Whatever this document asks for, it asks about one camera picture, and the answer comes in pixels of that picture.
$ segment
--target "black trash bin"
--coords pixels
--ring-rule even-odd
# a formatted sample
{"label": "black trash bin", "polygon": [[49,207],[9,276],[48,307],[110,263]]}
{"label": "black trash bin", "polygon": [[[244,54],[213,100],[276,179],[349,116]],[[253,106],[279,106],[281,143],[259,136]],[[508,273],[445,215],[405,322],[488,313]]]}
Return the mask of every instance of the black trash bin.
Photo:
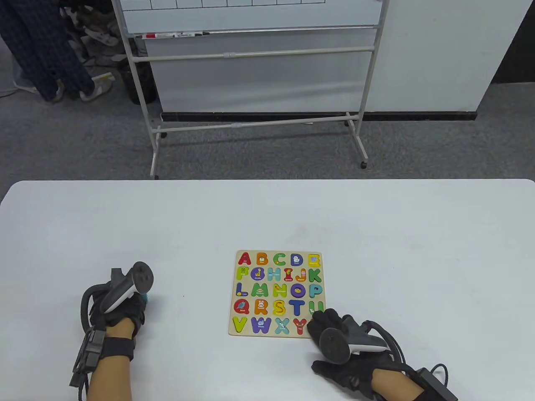
{"label": "black trash bin", "polygon": [[[149,104],[156,100],[157,91],[156,84],[154,82],[154,77],[152,75],[152,69],[150,68],[150,63],[137,63],[137,75],[141,82],[141,89],[143,90],[143,95],[145,97],[145,103]],[[130,100],[134,104],[139,104],[139,98],[135,90],[134,77],[132,76],[132,70],[130,69],[130,64],[128,59],[125,58],[119,62],[117,69],[121,74],[123,82],[125,83],[126,91]]]}

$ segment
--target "hand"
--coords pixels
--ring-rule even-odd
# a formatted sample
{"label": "hand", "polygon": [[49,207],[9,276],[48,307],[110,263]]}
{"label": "hand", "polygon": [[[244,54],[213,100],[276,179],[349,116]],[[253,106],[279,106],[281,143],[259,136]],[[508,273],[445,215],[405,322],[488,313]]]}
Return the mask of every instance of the hand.
{"label": "hand", "polygon": [[356,323],[350,315],[345,315],[341,319],[334,309],[327,309],[325,312],[314,312],[312,320],[307,324],[312,340],[318,347],[320,347],[320,342],[324,345],[329,340],[332,340],[329,347],[320,347],[322,353],[327,359],[341,360],[345,363],[332,364],[316,360],[312,364],[312,370],[326,379],[333,380],[342,387],[352,391],[359,390],[365,397],[372,399],[373,373],[379,367],[390,365],[392,358],[388,351],[351,354],[348,343],[342,339],[347,336],[360,335],[360,333],[357,333],[359,327],[357,325],[357,328],[355,325]]}
{"label": "hand", "polygon": [[113,311],[104,314],[100,311],[100,304],[107,293],[107,291],[99,291],[93,294],[93,306],[89,311],[89,321],[92,325],[102,329],[107,327],[107,334],[111,337],[135,337],[140,327],[145,323],[145,307],[147,305],[145,298],[135,292],[131,298],[125,299]]}

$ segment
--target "white wall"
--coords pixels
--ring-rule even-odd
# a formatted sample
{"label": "white wall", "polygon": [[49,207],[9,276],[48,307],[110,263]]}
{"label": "white wall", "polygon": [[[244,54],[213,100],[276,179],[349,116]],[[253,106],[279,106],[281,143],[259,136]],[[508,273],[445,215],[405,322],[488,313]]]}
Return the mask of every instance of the white wall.
{"label": "white wall", "polygon": [[475,111],[532,0],[391,0],[369,111]]}
{"label": "white wall", "polygon": [[[368,111],[475,111],[531,0],[391,0]],[[150,56],[351,46],[364,32],[147,41]],[[153,63],[164,111],[356,111],[366,56]]]}

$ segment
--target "gray carpet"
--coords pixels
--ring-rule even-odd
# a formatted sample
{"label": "gray carpet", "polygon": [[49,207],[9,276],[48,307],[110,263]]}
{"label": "gray carpet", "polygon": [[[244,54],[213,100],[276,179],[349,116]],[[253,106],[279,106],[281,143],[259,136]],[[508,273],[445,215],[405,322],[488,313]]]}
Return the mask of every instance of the gray carpet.
{"label": "gray carpet", "polygon": [[[10,85],[0,41],[0,89]],[[169,135],[158,172],[161,179],[535,179],[534,111],[535,84],[507,84],[490,87],[474,122],[365,123],[365,171],[341,123]],[[0,199],[20,180],[149,176],[141,109],[120,79],[90,104],[52,105],[27,92],[1,98],[0,122]]]}

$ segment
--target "black glove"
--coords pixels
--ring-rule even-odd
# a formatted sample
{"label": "black glove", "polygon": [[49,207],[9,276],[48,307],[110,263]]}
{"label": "black glove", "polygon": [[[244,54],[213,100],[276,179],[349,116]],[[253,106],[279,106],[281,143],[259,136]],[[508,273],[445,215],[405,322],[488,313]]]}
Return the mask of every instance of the black glove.
{"label": "black glove", "polygon": [[[307,324],[307,329],[319,347],[321,334],[328,328],[337,329],[345,335],[350,334],[351,328],[343,323],[347,318],[351,318],[351,316],[345,315],[341,319],[334,309],[327,309],[325,312],[316,311],[312,315],[312,320]],[[361,352],[358,355],[351,354],[349,360],[341,365],[316,360],[312,363],[312,370],[342,387],[352,391],[359,390],[365,397],[373,399],[371,389],[373,371],[377,368],[397,370],[393,369],[393,365],[394,362],[389,351]]]}
{"label": "black glove", "polygon": [[91,325],[100,330],[105,330],[106,327],[113,327],[124,318],[129,318],[134,322],[135,337],[140,327],[145,323],[145,307],[147,301],[141,294],[135,292],[131,298],[126,298],[119,306],[117,306],[110,313],[102,313],[100,311],[100,304],[108,291],[98,291],[93,293],[93,306],[89,311],[89,321]]}

